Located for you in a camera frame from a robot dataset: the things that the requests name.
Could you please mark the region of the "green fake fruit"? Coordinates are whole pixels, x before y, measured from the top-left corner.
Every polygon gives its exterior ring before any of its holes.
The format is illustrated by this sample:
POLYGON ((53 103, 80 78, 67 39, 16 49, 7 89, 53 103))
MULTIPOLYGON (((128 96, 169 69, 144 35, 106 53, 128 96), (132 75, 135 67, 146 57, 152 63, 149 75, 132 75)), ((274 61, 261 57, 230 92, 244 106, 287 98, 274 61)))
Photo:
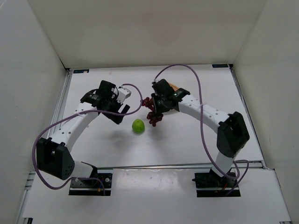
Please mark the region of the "green fake fruit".
POLYGON ((145 124, 142 120, 136 119, 132 123, 132 129, 135 134, 142 134, 145 131, 145 124))

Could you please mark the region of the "red fake grape bunch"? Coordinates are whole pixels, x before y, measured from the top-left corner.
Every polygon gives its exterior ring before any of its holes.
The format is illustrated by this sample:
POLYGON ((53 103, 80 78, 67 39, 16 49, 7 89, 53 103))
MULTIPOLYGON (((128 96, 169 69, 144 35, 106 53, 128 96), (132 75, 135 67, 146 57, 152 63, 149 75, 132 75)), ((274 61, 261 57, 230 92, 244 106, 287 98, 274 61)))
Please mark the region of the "red fake grape bunch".
POLYGON ((163 114, 156 112, 155 107, 154 107, 154 101, 152 98, 146 97, 145 99, 143 99, 142 106, 150 109, 150 111, 147 115, 147 120, 153 127, 156 127, 157 122, 162 120, 163 114))

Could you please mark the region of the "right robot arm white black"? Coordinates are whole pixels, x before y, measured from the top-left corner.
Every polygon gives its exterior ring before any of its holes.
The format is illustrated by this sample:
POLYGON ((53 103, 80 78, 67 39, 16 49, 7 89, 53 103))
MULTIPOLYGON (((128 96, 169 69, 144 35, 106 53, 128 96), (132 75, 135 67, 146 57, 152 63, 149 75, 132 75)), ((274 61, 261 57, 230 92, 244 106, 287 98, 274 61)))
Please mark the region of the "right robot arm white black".
POLYGON ((161 116, 164 112, 176 110, 197 119, 200 122, 204 150, 213 165, 210 173, 217 179, 234 179, 228 173, 236 156, 250 139, 243 116, 239 112, 222 112, 205 105, 183 88, 174 90, 165 79, 153 82, 152 88, 153 113, 161 116), (215 160, 212 159, 205 143, 204 125, 217 135, 216 146, 219 152, 215 160))

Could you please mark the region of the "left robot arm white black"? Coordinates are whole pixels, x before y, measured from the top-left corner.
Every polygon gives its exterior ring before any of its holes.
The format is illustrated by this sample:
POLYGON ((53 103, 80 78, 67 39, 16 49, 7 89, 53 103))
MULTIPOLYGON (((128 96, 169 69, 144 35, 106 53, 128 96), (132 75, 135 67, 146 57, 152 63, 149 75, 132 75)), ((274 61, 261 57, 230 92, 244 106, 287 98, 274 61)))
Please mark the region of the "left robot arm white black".
POLYGON ((105 111, 104 115, 114 123, 120 124, 123 114, 130 108, 123 102, 130 95, 128 89, 104 80, 97 89, 86 93, 74 112, 75 117, 64 122, 48 139, 41 138, 38 141, 38 169, 61 180, 94 177, 95 169, 91 165, 73 160, 72 147, 101 111, 105 111))

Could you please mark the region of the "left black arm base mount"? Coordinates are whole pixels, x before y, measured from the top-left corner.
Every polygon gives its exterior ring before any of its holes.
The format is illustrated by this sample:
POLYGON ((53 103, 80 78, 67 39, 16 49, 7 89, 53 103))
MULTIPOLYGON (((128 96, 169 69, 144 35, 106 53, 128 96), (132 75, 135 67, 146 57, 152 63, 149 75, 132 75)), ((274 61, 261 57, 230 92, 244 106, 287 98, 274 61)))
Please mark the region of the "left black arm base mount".
POLYGON ((97 180, 72 180, 69 188, 70 196, 111 196, 112 191, 112 170, 100 170, 95 178, 102 181, 105 190, 101 183, 97 180))

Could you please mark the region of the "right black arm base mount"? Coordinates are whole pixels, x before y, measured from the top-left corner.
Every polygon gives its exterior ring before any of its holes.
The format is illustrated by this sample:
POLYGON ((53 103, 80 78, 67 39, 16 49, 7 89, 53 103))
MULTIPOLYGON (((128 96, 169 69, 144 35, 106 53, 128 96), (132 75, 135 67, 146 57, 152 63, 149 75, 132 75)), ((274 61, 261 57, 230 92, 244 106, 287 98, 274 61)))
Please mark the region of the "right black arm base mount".
POLYGON ((192 181, 195 182, 197 198, 241 196, 237 180, 218 178, 211 172, 195 173, 192 181))

